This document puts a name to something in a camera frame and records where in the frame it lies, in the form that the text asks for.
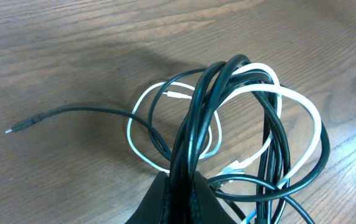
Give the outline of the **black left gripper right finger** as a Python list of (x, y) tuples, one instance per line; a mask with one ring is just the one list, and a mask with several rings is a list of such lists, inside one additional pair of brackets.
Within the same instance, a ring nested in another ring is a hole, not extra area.
[(235, 224), (200, 172), (195, 172), (190, 195), (190, 223)]

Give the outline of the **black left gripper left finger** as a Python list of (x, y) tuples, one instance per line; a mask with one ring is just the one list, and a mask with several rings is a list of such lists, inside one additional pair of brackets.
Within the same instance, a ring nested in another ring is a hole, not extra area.
[(146, 192), (136, 211), (126, 224), (160, 224), (166, 220), (164, 210), (168, 207), (168, 176), (159, 172)]

